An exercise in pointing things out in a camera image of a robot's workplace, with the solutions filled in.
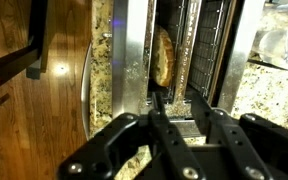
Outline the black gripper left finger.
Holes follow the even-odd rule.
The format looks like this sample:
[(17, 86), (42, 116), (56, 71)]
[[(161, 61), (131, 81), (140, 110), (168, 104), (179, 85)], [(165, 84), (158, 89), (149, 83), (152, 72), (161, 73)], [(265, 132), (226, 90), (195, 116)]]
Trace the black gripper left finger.
[(200, 163), (186, 145), (178, 128), (169, 121), (160, 93), (152, 94), (152, 105), (149, 122), (168, 172), (180, 180), (206, 180), (206, 174)]

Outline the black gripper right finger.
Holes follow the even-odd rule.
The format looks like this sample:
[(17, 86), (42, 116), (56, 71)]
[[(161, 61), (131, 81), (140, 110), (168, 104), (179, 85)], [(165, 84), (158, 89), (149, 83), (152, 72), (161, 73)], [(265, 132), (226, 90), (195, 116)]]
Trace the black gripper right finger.
[(191, 96), (191, 114), (206, 143), (225, 149), (225, 166), (239, 180), (273, 180), (242, 128), (224, 110), (212, 108), (199, 94)]

